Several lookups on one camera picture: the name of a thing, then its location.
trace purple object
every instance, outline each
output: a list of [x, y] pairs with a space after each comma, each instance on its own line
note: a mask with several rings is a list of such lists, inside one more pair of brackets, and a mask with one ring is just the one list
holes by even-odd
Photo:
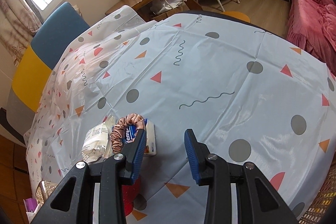
[[33, 213], [37, 207], [37, 201], [34, 198], [28, 198], [23, 200], [26, 211]]

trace blue and yellow chair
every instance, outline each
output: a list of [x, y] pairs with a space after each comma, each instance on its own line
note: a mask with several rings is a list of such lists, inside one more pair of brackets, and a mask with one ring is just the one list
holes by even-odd
[[21, 135], [32, 125], [44, 86], [64, 50], [89, 25], [63, 3], [43, 23], [14, 75], [7, 103], [7, 121]]

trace wooden floor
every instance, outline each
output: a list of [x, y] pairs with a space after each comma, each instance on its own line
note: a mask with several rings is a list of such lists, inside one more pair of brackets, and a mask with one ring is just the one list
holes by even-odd
[[[199, 0], [203, 10], [220, 13], [216, 0]], [[246, 14], [251, 23], [286, 39], [290, 4], [288, 0], [240, 0], [240, 4], [231, 0], [222, 0], [226, 11], [238, 11]]]

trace pink satin scrunchie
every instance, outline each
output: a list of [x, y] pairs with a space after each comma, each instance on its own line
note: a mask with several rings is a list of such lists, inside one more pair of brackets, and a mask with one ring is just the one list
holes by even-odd
[[136, 127], [135, 136], [137, 135], [139, 129], [145, 128], [143, 117], [139, 114], [132, 113], [126, 117], [120, 118], [117, 124], [113, 127], [112, 133], [110, 135], [113, 154], [120, 153], [123, 147], [121, 138], [125, 137], [125, 129], [130, 125], [134, 125]]

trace gray circle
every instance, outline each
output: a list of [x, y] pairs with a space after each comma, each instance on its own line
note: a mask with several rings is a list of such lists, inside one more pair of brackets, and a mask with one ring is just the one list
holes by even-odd
[[335, 87], [334, 87], [334, 84], [333, 82], [331, 81], [331, 79], [328, 77], [328, 86], [330, 88], [331, 91], [334, 91], [335, 90]]
[[104, 69], [104, 68], [106, 68], [107, 66], [109, 65], [109, 62], [108, 61], [101, 61], [100, 63], [99, 63], [99, 66], [102, 68], [102, 69]]
[[136, 89], [132, 89], [127, 92], [126, 101], [129, 103], [134, 103], [139, 97], [139, 91]]
[[205, 36], [211, 37], [211, 38], [219, 38], [219, 34], [216, 32], [208, 32], [205, 34]]
[[84, 168], [84, 167], [85, 167], [85, 162], [80, 161], [80, 162], [76, 163], [76, 167], [77, 167], [78, 169], [82, 169], [82, 168]]
[[218, 159], [218, 156], [216, 154], [209, 154], [208, 159], [209, 160], [216, 160], [216, 159]]
[[229, 155], [235, 162], [243, 162], [251, 155], [251, 145], [244, 139], [235, 140], [230, 144]]
[[149, 42], [149, 37], [145, 37], [143, 40], [140, 41], [140, 45], [145, 45]]
[[245, 163], [245, 167], [249, 170], [252, 170], [252, 169], [254, 169], [255, 165], [254, 165], [253, 162], [248, 161], [247, 163]]
[[299, 217], [299, 215], [302, 213], [303, 209], [305, 208], [305, 203], [300, 202], [298, 205], [294, 207], [292, 210], [293, 214], [295, 215], [296, 218]]
[[257, 61], [250, 61], [246, 64], [246, 68], [249, 72], [259, 74], [263, 71], [263, 66]]
[[71, 84], [72, 84], [72, 81], [71, 81], [71, 80], [69, 80], [69, 81], [67, 82], [67, 89], [68, 89], [68, 90], [70, 89], [70, 87], [71, 87]]
[[124, 158], [124, 155], [118, 153], [118, 154], [115, 154], [115, 155], [113, 156], [113, 158], [114, 158], [115, 160], [122, 160], [122, 159]]
[[296, 135], [302, 135], [307, 129], [307, 122], [301, 115], [294, 115], [291, 119], [291, 127]]
[[99, 109], [102, 109], [105, 106], [105, 104], [106, 104], [106, 98], [101, 97], [98, 101], [97, 106], [98, 106]]
[[138, 194], [133, 200], [133, 207], [138, 211], [146, 209], [147, 207], [146, 199], [141, 194]]

